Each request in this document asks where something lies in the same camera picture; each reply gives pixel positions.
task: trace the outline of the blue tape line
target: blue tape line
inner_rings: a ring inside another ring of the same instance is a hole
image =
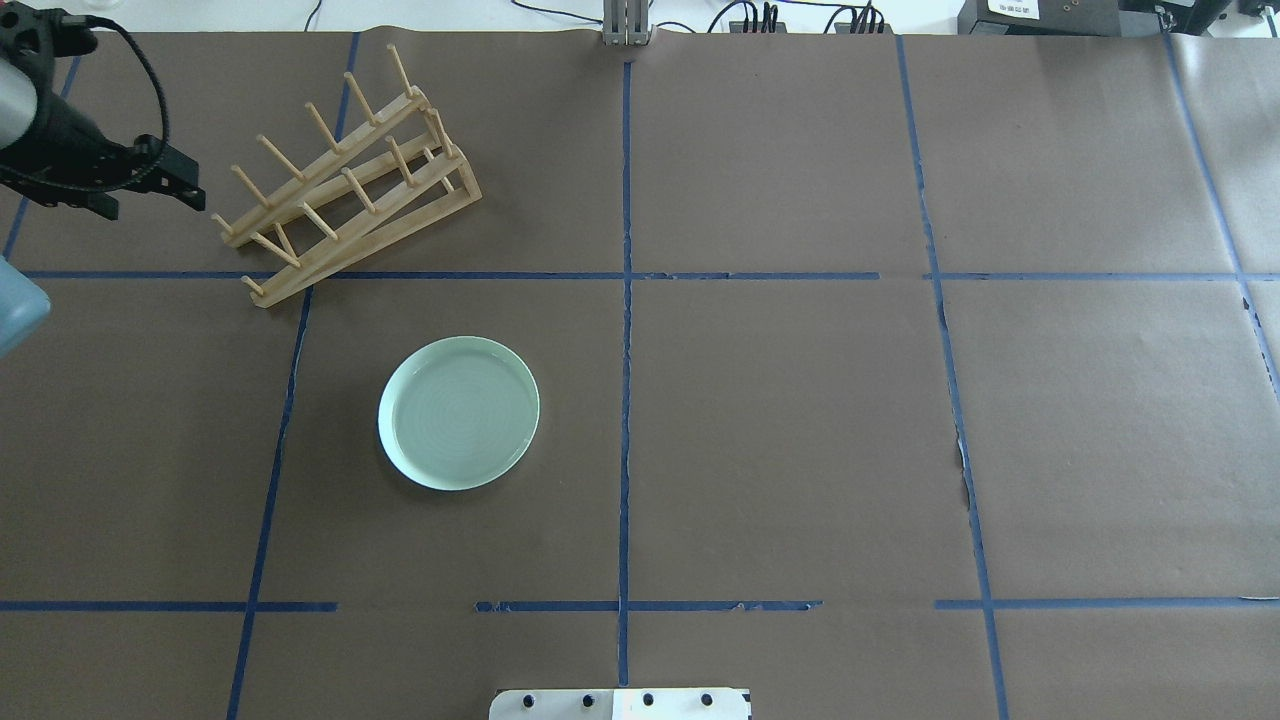
[[[347,50],[347,72],[356,72],[356,54],[360,53],[360,33],[351,33],[351,49]],[[342,85],[342,100],[338,101],[338,122],[333,126],[333,136],[342,140],[347,131],[347,106],[351,102],[351,86]]]
[[[1005,693],[1005,670],[1000,659],[1000,639],[996,634],[996,611],[991,603],[991,580],[987,577],[987,552],[982,542],[982,520],[978,516],[978,493],[973,483],[973,465],[969,459],[969,441],[964,425],[964,409],[960,405],[960,386],[956,380],[955,355],[951,351],[951,331],[947,328],[946,297],[942,295],[942,269],[938,264],[937,243],[933,234],[933,219],[924,195],[924,160],[920,154],[920,137],[915,124],[915,105],[911,101],[911,79],[906,67],[906,46],[902,36],[895,36],[897,42],[897,64],[902,77],[902,101],[906,106],[906,126],[911,138],[911,158],[915,163],[915,183],[920,196],[920,222],[924,224],[925,247],[929,254],[933,299],[937,304],[938,329],[942,334],[942,356],[947,368],[947,389],[951,396],[951,415],[956,427],[956,441],[960,446],[960,462],[964,473],[965,489],[969,493],[969,530],[973,536],[973,556],[978,565],[978,587],[982,591],[983,619],[987,625],[987,650],[991,656],[991,676],[996,689],[996,708],[1000,720],[1009,720],[1009,701]]]
[[[347,51],[347,72],[356,69],[356,56],[360,51],[360,33],[351,33],[351,49]],[[342,140],[347,124],[347,104],[351,100],[351,86],[343,83],[342,100],[338,102],[338,122],[333,136]],[[232,678],[230,700],[227,703],[227,720],[236,720],[239,714],[239,697],[244,687],[244,666],[248,664],[248,648],[253,639],[253,620],[257,615],[257,597],[262,588],[262,568],[266,564],[266,546],[271,537],[271,519],[275,515],[275,496],[280,486],[280,468],[284,462],[284,441],[293,415],[293,398],[298,382],[298,363],[302,357],[302,342],[307,334],[307,320],[311,316],[311,299],[315,286],[306,290],[302,299],[302,313],[298,319],[298,336],[293,345],[293,365],[289,368],[289,383],[284,393],[284,410],[280,413],[280,433],[275,441],[275,460],[271,464],[271,482],[266,489],[266,503],[262,509],[262,529],[259,533],[257,556],[253,560],[253,577],[250,580],[248,606],[244,610],[244,624],[241,628],[241,646],[236,655],[236,674]]]
[[[632,600],[628,612],[808,612],[822,607],[820,600]],[[549,600],[477,602],[476,612],[617,612],[612,600]]]
[[[32,279],[76,279],[76,281],[238,281],[243,275],[269,278],[274,273],[252,270],[31,270],[24,273]]]
[[[476,612],[617,612],[616,600],[477,602]]]
[[[1277,598],[1247,597],[1053,597],[1010,598],[992,601],[996,610],[1126,610],[1162,607],[1272,607],[1280,610]],[[934,610],[982,610],[980,600],[940,600]]]
[[[244,602],[150,600],[6,600],[0,612],[244,612]],[[337,602],[262,602],[259,612],[337,612]]]
[[[808,612],[822,607],[820,600],[696,600],[655,601],[634,600],[634,612]]]
[[[61,97],[63,100],[67,100],[67,96],[70,95],[72,92],[72,83],[76,82],[76,74],[79,72],[79,61],[83,58],[84,58],[83,55],[77,55],[72,60],[72,67],[68,68],[67,70],[67,77],[63,78],[63,88],[58,91],[58,96]],[[27,197],[23,197],[18,202],[18,213],[13,217],[13,224],[9,225],[9,237],[5,240],[4,243],[5,260],[13,256],[13,246],[18,243],[18,232],[22,228],[22,219],[27,217],[27,205],[29,204],[31,200],[28,200]]]
[[[236,655],[236,674],[232,678],[230,701],[227,705],[227,720],[234,720],[239,712],[241,689],[244,684],[244,667],[248,664],[248,647],[253,639],[253,620],[257,614],[257,598],[262,589],[262,569],[266,565],[266,547],[271,538],[271,520],[275,518],[275,498],[280,488],[280,470],[284,466],[284,443],[293,419],[293,401],[297,396],[298,363],[302,359],[302,343],[307,334],[307,319],[311,316],[311,297],[315,287],[308,287],[302,296],[302,313],[298,319],[298,334],[293,342],[293,360],[289,366],[289,382],[284,391],[284,410],[280,413],[280,429],[275,437],[275,459],[271,461],[271,480],[266,487],[266,502],[262,507],[262,527],[257,536],[257,555],[253,559],[253,575],[248,585],[248,602],[244,607],[244,624],[241,626],[241,644]]]
[[[524,272],[429,272],[429,270],[351,270],[334,273],[339,281],[621,281],[622,273],[524,273]]]
[[[878,281],[879,273],[637,273],[637,281]]]
[[[943,281],[1137,281],[1137,282],[1235,282],[1231,273],[942,273]],[[924,279],[933,279],[925,273]]]
[[[243,612],[243,602],[157,602],[132,600],[10,600],[0,612]]]
[[[622,64],[622,457],[618,495],[618,687],[630,684],[631,607],[631,61]]]
[[[1174,95],[1178,97],[1178,109],[1183,115],[1183,123],[1187,124],[1187,132],[1192,140],[1192,150],[1196,151],[1196,161],[1199,164],[1201,174],[1204,177],[1204,187],[1208,190],[1210,200],[1213,204],[1213,215],[1217,218],[1217,224],[1222,231],[1222,238],[1226,241],[1226,254],[1231,259],[1231,269],[1235,270],[1236,281],[1240,286],[1240,295],[1244,297],[1244,302],[1248,305],[1249,320],[1253,323],[1253,337],[1258,341],[1258,350],[1262,352],[1262,363],[1266,365],[1267,375],[1271,379],[1271,392],[1280,401],[1280,373],[1276,372],[1275,355],[1271,354],[1271,346],[1267,343],[1267,333],[1262,329],[1262,320],[1258,318],[1258,305],[1253,301],[1253,293],[1249,291],[1249,283],[1244,279],[1244,268],[1240,264],[1240,254],[1235,247],[1235,236],[1231,233],[1231,225],[1226,222],[1226,211],[1222,209],[1222,199],[1217,193],[1217,183],[1213,182],[1213,176],[1208,170],[1208,160],[1204,159],[1204,147],[1199,141],[1199,131],[1196,129],[1196,122],[1192,119],[1190,105],[1187,104],[1187,92],[1183,87],[1183,72],[1178,68],[1178,58],[1174,54],[1174,42],[1167,35],[1165,38],[1165,54],[1169,58],[1169,69],[1174,76]]]

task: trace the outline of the light green plate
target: light green plate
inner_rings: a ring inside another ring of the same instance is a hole
[[[435,489],[471,489],[516,464],[538,429],[538,383],[518,355],[483,337],[449,337],[410,355],[378,406],[390,461]]]

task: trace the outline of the electrical cable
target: electrical cable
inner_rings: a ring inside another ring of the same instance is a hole
[[[535,5],[526,5],[526,4],[521,3],[520,0],[511,0],[511,4],[515,5],[515,6],[517,6],[517,8],[524,8],[526,10],[532,10],[535,13],[547,13],[548,15],[564,15],[566,18],[575,18],[575,19],[579,19],[579,20],[582,20],[582,22],[586,22],[586,23],[604,24],[604,20],[602,18],[589,18],[586,15],[579,15],[577,13],[570,13],[570,12],[566,12],[566,10],[552,10],[550,8],[538,8]]]
[[[160,78],[156,77],[155,68],[147,60],[146,54],[142,53],[142,47],[138,47],[138,42],[129,35],[129,31],[120,27],[119,23],[110,18],[100,18],[97,15],[84,15],[87,27],[90,28],[105,28],[116,32],[124,42],[128,44],[129,49],[138,58],[138,63],[142,64],[142,70],[147,73],[147,78],[151,81],[151,87],[156,91],[156,102],[160,105],[160,149],[156,151],[155,159],[143,165],[140,170],[129,176],[129,179],[118,182],[115,184],[96,184],[96,186],[78,186],[67,184],[54,181],[47,181],[35,176],[28,176],[27,173],[19,172],[14,168],[6,165],[0,165],[0,173],[15,177],[20,181],[38,184],[42,187],[51,187],[55,190],[65,190],[69,192],[114,192],[116,190],[124,190],[142,182],[152,170],[160,167],[160,160],[164,158],[165,150],[169,149],[169,104],[164,97],[164,88],[160,87]]]
[[[676,20],[667,20],[667,22],[663,22],[663,23],[658,23],[658,24],[655,24],[653,27],[668,27],[668,26],[669,27],[682,27],[682,28],[687,29],[689,32],[691,32],[694,35],[698,35],[696,29],[686,26],[685,23],[677,23]]]
[[[836,10],[835,13],[831,14],[829,18],[827,18],[827,27],[822,28],[823,35],[831,32],[831,26],[836,24],[836,18],[838,18],[840,13],[844,13],[845,10],[849,10],[849,13],[854,15],[852,20],[850,22],[854,23],[858,22],[858,8],[854,8],[852,5],[841,5],[838,10]]]
[[[707,26],[707,32],[713,32],[716,29],[716,23],[718,23],[719,19],[724,17],[724,13],[732,10],[736,5],[742,5],[742,29],[744,31],[746,29],[746,26],[748,26],[749,22],[751,22],[753,24],[755,24],[755,23],[759,22],[759,12],[760,12],[760,9],[755,6],[755,3],[751,3],[750,0],[733,0],[728,5],[724,5],[723,8],[721,8],[719,13],[716,13],[716,17],[712,18],[712,24]],[[746,12],[748,8],[751,9],[750,15],[748,15],[748,12]]]
[[[311,14],[307,15],[307,22],[302,26],[302,32],[308,32],[311,29],[311,20],[314,20],[316,13],[320,12],[320,5],[324,5],[324,0],[316,0],[316,6],[311,8]]]
[[[797,0],[782,0],[782,1],[795,3],[797,5],[820,5],[820,6],[832,5],[829,3],[800,3]],[[877,22],[879,23],[878,26],[879,29],[874,29],[874,32],[884,32],[884,13],[881,13],[876,8],[876,5],[868,3],[865,5],[840,5],[840,9],[832,13],[831,18],[827,19],[827,27],[822,28],[823,35],[831,32],[831,27],[836,23],[836,18],[840,17],[840,13],[844,13],[845,10],[849,10],[850,15],[852,15],[849,23],[850,35],[870,35],[873,29],[877,27]]]

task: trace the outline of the plate rim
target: plate rim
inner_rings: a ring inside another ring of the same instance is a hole
[[[396,384],[396,380],[398,378],[402,378],[404,375],[411,374],[412,372],[416,372],[417,368],[415,366],[415,360],[421,357],[428,351],[434,348],[436,352],[439,352],[438,346],[442,345],[476,342],[476,341],[479,341],[479,343],[481,345],[492,347],[500,355],[506,355],[507,357],[513,359],[518,366],[518,372],[529,379],[529,387],[532,389],[532,398],[534,398],[534,427],[529,433],[529,439],[525,441],[520,451],[512,456],[511,464],[508,464],[506,468],[503,468],[492,478],[465,487],[440,487],[439,484],[433,484],[430,482],[431,478],[430,475],[420,478],[415,471],[412,471],[413,470],[412,468],[406,468],[406,465],[410,465],[408,456],[402,450],[402,446],[399,443],[399,437],[396,433],[396,423],[393,413],[396,401],[399,400],[401,393],[403,392],[403,382],[401,383],[401,388],[397,388],[396,392],[393,392],[392,386]],[[529,451],[529,446],[532,445],[534,436],[538,434],[538,427],[541,423],[541,416],[543,416],[543,401],[541,401],[541,392],[538,388],[538,379],[534,377],[532,370],[529,369],[529,364],[525,363],[524,357],[521,357],[518,354],[516,354],[516,351],[507,347],[506,345],[488,337],[471,336],[471,334],[451,336],[451,337],[442,337],[439,340],[424,345],[422,347],[419,347],[417,350],[411,352],[407,357],[404,357],[404,360],[402,360],[399,365],[396,366],[396,370],[392,372],[390,377],[387,379],[387,383],[383,386],[381,398],[378,402],[378,438],[380,445],[383,446],[383,454],[387,456],[388,460],[390,460],[392,465],[397,470],[399,470],[402,475],[412,480],[415,484],[440,492],[461,492],[486,486],[497,480],[498,478],[506,475],[512,468],[515,468],[516,464],[520,462],[520,460],[525,456],[525,452]]]

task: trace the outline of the blue object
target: blue object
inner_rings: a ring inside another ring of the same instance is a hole
[[[0,357],[38,328],[49,309],[45,291],[0,258]]]

